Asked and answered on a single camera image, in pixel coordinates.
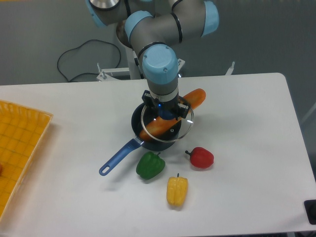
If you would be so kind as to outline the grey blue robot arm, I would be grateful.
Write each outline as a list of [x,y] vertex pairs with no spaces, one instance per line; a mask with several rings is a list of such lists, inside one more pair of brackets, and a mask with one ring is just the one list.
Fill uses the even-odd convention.
[[171,0],[171,12],[162,16],[156,16],[153,0],[88,0],[86,5],[97,25],[125,22],[127,40],[149,87],[144,103],[165,120],[185,118],[190,105],[180,102],[178,58],[171,47],[216,31],[216,5],[209,0]]

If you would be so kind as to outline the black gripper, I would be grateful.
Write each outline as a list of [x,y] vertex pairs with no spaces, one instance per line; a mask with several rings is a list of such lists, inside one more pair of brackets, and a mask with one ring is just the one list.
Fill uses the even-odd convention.
[[153,99],[150,94],[150,91],[148,90],[144,91],[142,95],[142,100],[145,106],[153,108],[153,110],[157,114],[173,114],[176,120],[185,119],[188,112],[190,111],[190,104],[179,103],[178,97],[163,102],[157,98]]

